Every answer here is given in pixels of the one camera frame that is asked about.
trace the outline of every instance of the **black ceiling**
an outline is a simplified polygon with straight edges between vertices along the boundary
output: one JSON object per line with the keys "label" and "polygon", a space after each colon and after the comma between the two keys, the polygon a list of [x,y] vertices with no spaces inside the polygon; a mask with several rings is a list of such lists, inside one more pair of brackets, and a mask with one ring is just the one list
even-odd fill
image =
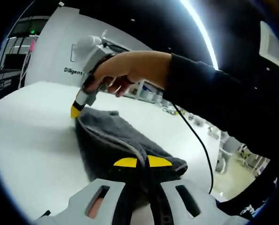
{"label": "black ceiling", "polygon": [[[63,0],[87,15],[117,27],[153,50],[180,54],[212,64],[197,25],[179,0]],[[212,41],[219,69],[247,83],[272,84],[279,69],[259,57],[260,25],[265,20],[249,0],[191,0]],[[51,15],[58,0],[36,0],[23,17]],[[279,79],[274,78],[276,85]]]}

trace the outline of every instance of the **white wall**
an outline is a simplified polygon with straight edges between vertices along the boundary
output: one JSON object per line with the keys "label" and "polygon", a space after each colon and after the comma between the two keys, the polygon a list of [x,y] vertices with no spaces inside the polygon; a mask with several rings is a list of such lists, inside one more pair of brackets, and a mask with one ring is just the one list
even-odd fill
{"label": "white wall", "polygon": [[87,35],[101,36],[107,30],[106,39],[132,50],[151,50],[127,33],[99,20],[80,15],[79,10],[59,7],[44,26],[37,40],[27,70],[25,85],[48,81],[74,85],[80,75],[64,72],[64,68],[81,71],[71,62],[72,44]]}

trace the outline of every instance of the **white table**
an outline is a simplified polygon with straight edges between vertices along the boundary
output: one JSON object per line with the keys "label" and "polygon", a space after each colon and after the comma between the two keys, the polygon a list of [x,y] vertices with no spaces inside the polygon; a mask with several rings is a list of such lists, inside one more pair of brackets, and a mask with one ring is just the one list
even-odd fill
{"label": "white table", "polygon": [[[89,180],[83,168],[70,107],[77,87],[39,82],[0,100],[0,177],[22,211],[36,219],[67,207]],[[175,157],[187,161],[184,175],[203,190],[210,173],[201,144],[179,116],[126,97],[99,93],[93,107],[118,110],[121,117]],[[215,170],[220,141],[207,126],[194,127]]]}

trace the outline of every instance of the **black cable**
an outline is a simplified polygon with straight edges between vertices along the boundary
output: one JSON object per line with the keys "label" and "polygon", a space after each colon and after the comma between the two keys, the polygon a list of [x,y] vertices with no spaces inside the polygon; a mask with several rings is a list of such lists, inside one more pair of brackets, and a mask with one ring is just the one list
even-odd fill
{"label": "black cable", "polygon": [[208,162],[208,166],[209,166],[209,170],[210,170],[210,176],[211,176],[211,186],[210,186],[210,190],[209,193],[211,193],[212,189],[213,189],[213,169],[211,167],[211,163],[210,163],[210,159],[209,159],[209,155],[207,152],[207,149],[204,145],[204,143],[202,142],[201,138],[198,136],[198,134],[196,133],[196,131],[192,128],[192,126],[189,124],[189,122],[186,120],[186,118],[184,118],[184,116],[182,115],[182,113],[180,112],[180,110],[177,108],[176,105],[173,104],[173,107],[176,109],[176,111],[179,113],[179,115],[182,117],[182,119],[185,121],[185,123],[187,124],[187,126],[191,129],[191,131],[194,133],[194,135],[197,137],[197,139],[199,140],[199,142],[201,143],[205,154],[206,154],[206,158],[207,158],[207,162]]}

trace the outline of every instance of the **gray towel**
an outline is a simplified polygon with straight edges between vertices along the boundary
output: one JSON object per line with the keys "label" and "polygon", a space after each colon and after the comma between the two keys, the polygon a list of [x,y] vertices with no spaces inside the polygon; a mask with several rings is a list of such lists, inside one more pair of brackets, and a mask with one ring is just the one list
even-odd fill
{"label": "gray towel", "polygon": [[117,111],[84,108],[76,120],[76,134],[84,165],[90,180],[104,178],[121,158],[136,156],[144,162],[147,155],[170,161],[176,175],[183,175],[187,163],[175,158],[134,129]]}

